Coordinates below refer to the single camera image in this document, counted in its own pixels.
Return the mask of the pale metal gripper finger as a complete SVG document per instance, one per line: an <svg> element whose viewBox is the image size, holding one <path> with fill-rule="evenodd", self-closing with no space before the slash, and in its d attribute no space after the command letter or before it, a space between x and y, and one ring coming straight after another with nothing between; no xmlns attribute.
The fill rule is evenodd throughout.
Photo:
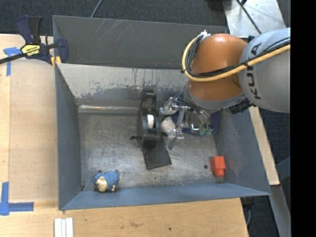
<svg viewBox="0 0 316 237"><path fill-rule="evenodd" d="M176 110L173 109L173 102L167 100L162 107L160 107L158 114L160 116L169 116L176 113Z"/></svg>
<svg viewBox="0 0 316 237"><path fill-rule="evenodd" d="M169 132L166 139L166 149L173 150L175 145L184 139L183 133L181 130L173 129Z"/></svg>

